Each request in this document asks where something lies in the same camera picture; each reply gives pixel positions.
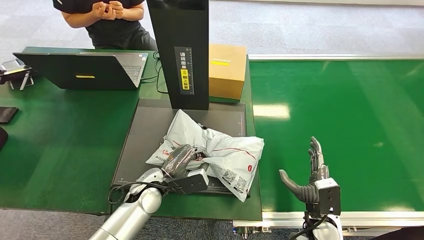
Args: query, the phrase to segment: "human hand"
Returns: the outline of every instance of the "human hand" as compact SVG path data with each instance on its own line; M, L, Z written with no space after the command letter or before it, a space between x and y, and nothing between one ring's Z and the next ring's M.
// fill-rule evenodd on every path
M102 1L93 3L91 14L93 14L96 18L101 19L103 14L106 11L106 4Z
M117 13L115 10L112 9L112 6L108 4L107 6L107 12L103 13L103 16L101 16L101 19L104 20L115 20L117 18Z
M112 7L113 10L116 12L116 18L117 19L123 19L124 18L124 6L122 6L122 3L119 1L110 1L109 5Z

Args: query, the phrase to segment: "yellow label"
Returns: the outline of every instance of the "yellow label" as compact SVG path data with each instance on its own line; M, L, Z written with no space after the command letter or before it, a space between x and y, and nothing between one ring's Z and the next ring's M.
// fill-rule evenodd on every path
M21 72L21 71L24 71L24 70L25 70L25 68L16 69L16 70L13 70L13 71L6 71L6 72L4 73L4 75L14 74L14 73L18 73L18 72Z
M75 75L78 79L95 79L95 76Z
M183 90L190 90L189 85L189 71L187 69L181 69L181 83Z
M212 61L212 64L221 65L221 66L229 66L230 63L226 61Z

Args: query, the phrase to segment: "gray carpet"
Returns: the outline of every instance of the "gray carpet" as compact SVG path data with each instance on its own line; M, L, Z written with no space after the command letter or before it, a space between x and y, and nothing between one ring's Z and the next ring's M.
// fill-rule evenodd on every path
M141 23L154 36L148 11ZM212 43L245 45L250 54L424 54L424 8L211 0L209 35ZM68 27L51 0L0 0L0 61L25 46L92 48L86 31ZM0 210L0 239L83 240L104 219ZM290 232L250 239L283 240ZM152 218L137 239L238 238L230 222Z

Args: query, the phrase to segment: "white plastic bag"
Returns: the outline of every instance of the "white plastic bag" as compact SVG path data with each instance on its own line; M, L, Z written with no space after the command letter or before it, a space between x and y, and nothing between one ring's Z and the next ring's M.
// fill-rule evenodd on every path
M187 169L208 163L208 176L218 178L242 202L246 200L261 159L263 139L231 137L210 128L202 129L182 110L176 113L163 139L163 144L146 163L161 166L173 148L182 144L204 147L210 157L190 162Z

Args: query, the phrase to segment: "vertical sign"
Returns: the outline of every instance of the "vertical sign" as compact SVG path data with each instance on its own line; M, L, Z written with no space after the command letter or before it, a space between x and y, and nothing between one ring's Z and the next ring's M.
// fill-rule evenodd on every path
M194 95L192 48L176 46L174 50L180 93L183 95Z

